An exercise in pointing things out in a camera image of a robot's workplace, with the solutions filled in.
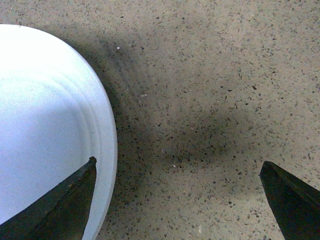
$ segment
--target speckled floor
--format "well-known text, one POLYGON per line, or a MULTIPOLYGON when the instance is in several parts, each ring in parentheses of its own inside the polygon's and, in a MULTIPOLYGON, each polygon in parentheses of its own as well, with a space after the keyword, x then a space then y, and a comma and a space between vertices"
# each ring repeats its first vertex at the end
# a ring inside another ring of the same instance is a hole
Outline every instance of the speckled floor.
POLYGON ((259 172, 320 189, 319 15, 319 0, 0 2, 1 24, 66 41, 108 93, 118 172, 97 240, 284 239, 259 172))

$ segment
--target white plate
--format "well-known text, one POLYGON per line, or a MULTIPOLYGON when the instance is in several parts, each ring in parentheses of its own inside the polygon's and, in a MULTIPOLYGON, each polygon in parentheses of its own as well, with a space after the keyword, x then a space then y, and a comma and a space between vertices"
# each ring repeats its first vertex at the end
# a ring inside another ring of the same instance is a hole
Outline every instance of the white plate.
POLYGON ((94 240, 116 178, 117 135, 93 69, 62 40, 0 24, 0 224, 84 165, 97 179, 83 240, 94 240))

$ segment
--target concrete floor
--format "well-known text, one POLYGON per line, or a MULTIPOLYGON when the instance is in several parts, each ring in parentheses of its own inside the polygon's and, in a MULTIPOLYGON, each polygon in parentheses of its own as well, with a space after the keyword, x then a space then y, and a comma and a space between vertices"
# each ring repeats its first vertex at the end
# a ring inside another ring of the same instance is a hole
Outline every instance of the concrete floor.
POLYGON ((97 240, 283 240, 259 172, 273 161, 320 189, 319 12, 318 0, 2 0, 0 23, 61 38, 105 86, 118 171, 97 240))

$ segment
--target white bowl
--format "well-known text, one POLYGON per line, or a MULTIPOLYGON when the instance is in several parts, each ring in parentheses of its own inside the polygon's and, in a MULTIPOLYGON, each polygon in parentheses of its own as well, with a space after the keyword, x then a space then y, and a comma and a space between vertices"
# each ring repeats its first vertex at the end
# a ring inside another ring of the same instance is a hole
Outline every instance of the white bowl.
POLYGON ((117 168, 110 102, 90 65, 62 40, 0 24, 0 224, 84 165, 97 178, 83 240, 106 216, 117 168))

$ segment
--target terrazzo floor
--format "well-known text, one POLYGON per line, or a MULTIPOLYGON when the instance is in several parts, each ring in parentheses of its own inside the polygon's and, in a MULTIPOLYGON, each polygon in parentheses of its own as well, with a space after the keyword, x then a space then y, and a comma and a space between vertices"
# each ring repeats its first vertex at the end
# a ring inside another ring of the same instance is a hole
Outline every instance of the terrazzo floor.
POLYGON ((109 96, 118 169, 97 240, 284 239, 259 172, 320 189, 319 16, 319 0, 0 2, 0 24, 64 40, 109 96))

